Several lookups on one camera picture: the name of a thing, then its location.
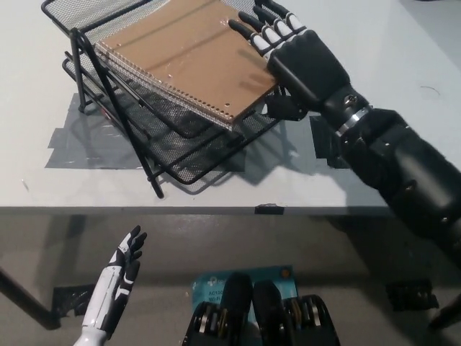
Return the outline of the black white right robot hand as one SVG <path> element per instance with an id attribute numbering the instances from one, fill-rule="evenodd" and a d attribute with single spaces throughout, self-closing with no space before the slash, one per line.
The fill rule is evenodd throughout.
<path id="1" fill-rule="evenodd" d="M 371 112 L 336 56 L 297 16 L 275 1 L 256 1 L 229 27 L 267 62 L 267 70 L 307 111 L 321 114 L 342 136 Z"/>

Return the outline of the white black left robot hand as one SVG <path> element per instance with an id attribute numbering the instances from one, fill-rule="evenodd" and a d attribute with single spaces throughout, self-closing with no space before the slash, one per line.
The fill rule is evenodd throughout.
<path id="1" fill-rule="evenodd" d="M 114 333 L 138 276 L 146 238 L 147 233 L 137 225 L 117 246 L 95 285 L 83 327 L 102 330 L 109 336 Z"/>

